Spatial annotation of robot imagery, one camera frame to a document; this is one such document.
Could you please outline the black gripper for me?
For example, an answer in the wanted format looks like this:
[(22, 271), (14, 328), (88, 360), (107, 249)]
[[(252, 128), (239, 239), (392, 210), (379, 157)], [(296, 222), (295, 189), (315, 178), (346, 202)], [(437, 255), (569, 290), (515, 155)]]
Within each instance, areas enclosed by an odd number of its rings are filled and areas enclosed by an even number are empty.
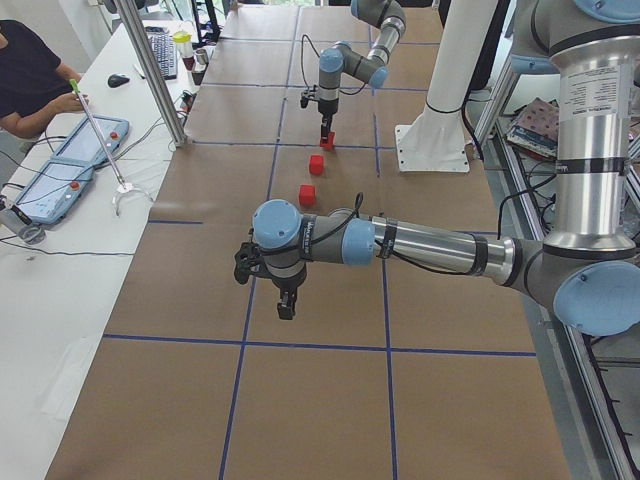
[(321, 138), (326, 136), (331, 130), (332, 115), (338, 111), (338, 100), (322, 99), (318, 100), (318, 111), (322, 114), (321, 120)]
[(307, 268), (303, 267), (289, 277), (272, 275), (272, 283), (280, 288), (277, 313), (280, 320), (293, 320), (296, 314), (297, 291), (306, 280)]

